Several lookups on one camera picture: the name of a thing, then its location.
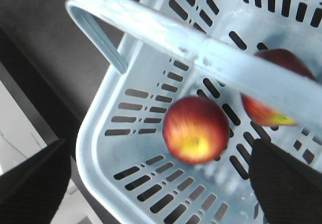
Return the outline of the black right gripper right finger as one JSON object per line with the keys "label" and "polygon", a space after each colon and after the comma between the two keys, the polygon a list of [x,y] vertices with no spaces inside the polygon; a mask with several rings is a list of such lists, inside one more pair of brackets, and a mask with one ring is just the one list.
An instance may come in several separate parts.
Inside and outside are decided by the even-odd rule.
{"label": "black right gripper right finger", "polygon": [[249,177],[268,223],[321,223],[321,172],[256,139]]}

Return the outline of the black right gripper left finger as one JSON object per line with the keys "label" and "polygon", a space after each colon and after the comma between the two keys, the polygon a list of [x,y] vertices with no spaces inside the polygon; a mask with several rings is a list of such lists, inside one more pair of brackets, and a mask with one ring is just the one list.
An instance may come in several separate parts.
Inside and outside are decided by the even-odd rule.
{"label": "black right gripper left finger", "polygon": [[1,223],[51,223],[71,177],[69,144],[59,139],[1,175]]}

